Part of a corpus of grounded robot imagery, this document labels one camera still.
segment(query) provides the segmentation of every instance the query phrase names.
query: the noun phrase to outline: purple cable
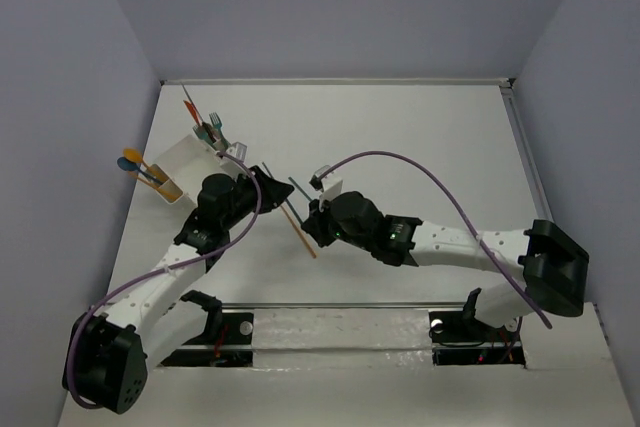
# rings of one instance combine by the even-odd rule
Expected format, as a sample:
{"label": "purple cable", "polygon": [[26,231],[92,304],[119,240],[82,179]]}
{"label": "purple cable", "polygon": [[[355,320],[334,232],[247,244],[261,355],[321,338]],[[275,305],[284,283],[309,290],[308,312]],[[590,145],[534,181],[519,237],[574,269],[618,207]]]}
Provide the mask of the purple cable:
{"label": "purple cable", "polygon": [[[182,262],[177,262],[175,264],[169,265],[166,267],[166,269],[169,269],[169,270],[180,269],[182,267],[187,267],[189,265],[195,264],[196,262],[200,262],[201,260],[206,260],[223,253],[225,250],[230,249],[231,247],[236,245],[238,242],[240,242],[242,238],[249,233],[249,230],[251,230],[251,228],[253,227],[253,224],[255,224],[256,219],[258,218],[260,209],[262,208],[262,192],[260,191],[260,185],[258,184],[258,181],[253,176],[253,173],[249,170],[249,168],[243,162],[236,159],[235,157],[224,152],[218,152],[217,155],[220,157],[226,157],[232,162],[235,162],[236,164],[238,164],[238,166],[240,166],[240,168],[242,168],[242,170],[244,170],[249,176],[249,178],[253,181],[253,184],[255,185],[256,192],[257,192],[256,210],[253,216],[251,217],[251,220],[249,221],[247,226],[244,228],[244,230],[227,245],[220,247],[219,249],[216,249],[213,252],[209,252],[208,254],[201,255],[200,257],[195,257],[189,260],[183,260]],[[80,340],[80,335],[82,334],[84,329],[87,327],[87,324],[89,323],[91,318],[95,315],[98,309],[100,309],[100,307],[104,306],[107,302],[109,302],[115,296],[133,287],[134,285],[164,273],[166,273],[166,270],[164,267],[161,269],[152,270],[151,272],[147,272],[146,274],[143,274],[140,277],[136,277],[135,279],[130,280],[126,284],[121,285],[116,290],[114,290],[113,292],[110,292],[103,299],[99,300],[95,305],[93,305],[89,309],[89,311],[85,314],[85,316],[82,318],[82,320],[80,321],[80,324],[78,324],[78,328],[76,329],[71,339],[71,345],[69,345],[69,354],[67,356],[67,368],[65,373],[67,377],[67,386],[69,387],[69,392],[71,393],[71,397],[73,397],[73,400],[75,400],[80,407],[83,407],[85,409],[101,408],[101,406],[97,404],[91,404],[85,401],[82,397],[80,397],[80,394],[78,393],[78,389],[76,387],[76,381],[74,377],[75,358],[76,358],[76,351],[78,349],[78,342]]]}
{"label": "purple cable", "polygon": [[524,290],[522,290],[522,287],[520,287],[518,283],[515,281],[515,279],[511,277],[509,272],[507,272],[507,270],[500,264],[500,261],[495,256],[495,254],[491,251],[491,249],[487,246],[485,241],[482,240],[482,238],[478,234],[478,231],[469,220],[469,217],[467,217],[467,214],[462,209],[462,206],[458,203],[458,201],[455,199],[455,197],[449,191],[449,189],[447,189],[445,185],[442,182],[440,182],[440,180],[438,180],[438,178],[433,173],[431,173],[431,171],[429,171],[426,167],[423,167],[422,165],[417,163],[415,160],[411,160],[410,158],[405,157],[404,155],[394,154],[393,152],[386,152],[384,150],[370,150],[367,152],[361,152],[359,154],[352,155],[351,157],[347,157],[346,159],[338,162],[337,164],[335,164],[334,166],[330,167],[328,170],[323,172],[322,175],[318,177],[318,180],[323,179],[334,170],[342,167],[345,164],[348,164],[352,160],[356,160],[361,157],[369,157],[372,155],[381,155],[383,157],[393,157],[394,159],[402,160],[404,162],[407,162],[413,165],[415,168],[419,169],[424,174],[426,174],[440,188],[440,190],[444,192],[444,195],[446,195],[447,198],[451,201],[455,209],[458,211],[458,214],[460,214],[460,217],[462,217],[462,221],[467,226],[467,229],[469,229],[469,232],[471,232],[471,235],[473,235],[474,238],[478,239],[478,243],[480,244],[480,247],[482,248],[482,250],[484,250],[485,254],[487,254],[487,257],[489,257],[493,265],[495,265],[496,269],[498,269],[498,271],[504,276],[504,278],[507,279],[507,282],[511,284],[511,287],[513,287],[513,289],[520,295],[520,297],[522,297],[522,299],[529,305],[529,307],[531,307],[531,309],[533,309],[533,311],[536,314],[538,314],[538,317],[540,317],[540,320],[542,320],[542,323],[547,327],[547,329],[553,328],[553,326],[551,325],[551,322],[549,321],[547,316],[544,314],[542,309],[538,306],[538,304],[536,304],[535,301],[531,297],[529,297]]}

